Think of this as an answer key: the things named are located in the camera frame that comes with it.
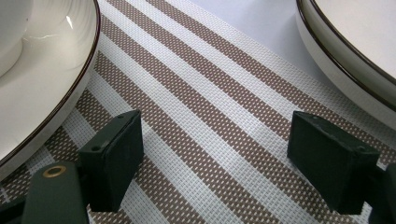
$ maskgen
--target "white plate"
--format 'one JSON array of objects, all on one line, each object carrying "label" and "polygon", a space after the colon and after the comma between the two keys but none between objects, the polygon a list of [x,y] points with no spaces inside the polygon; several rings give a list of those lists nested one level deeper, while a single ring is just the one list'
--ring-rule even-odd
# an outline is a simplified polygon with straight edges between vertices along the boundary
[{"label": "white plate", "polygon": [[[386,10],[375,15],[383,9],[375,3],[380,2],[297,0],[296,19],[305,46],[329,80],[362,109],[396,130],[396,63],[392,62],[396,51],[388,50],[396,48],[392,46],[396,33],[389,23],[396,18]],[[371,14],[370,4],[376,8]]]},{"label": "white plate", "polygon": [[0,77],[0,180],[62,124],[91,76],[96,0],[35,0],[17,63]]}]

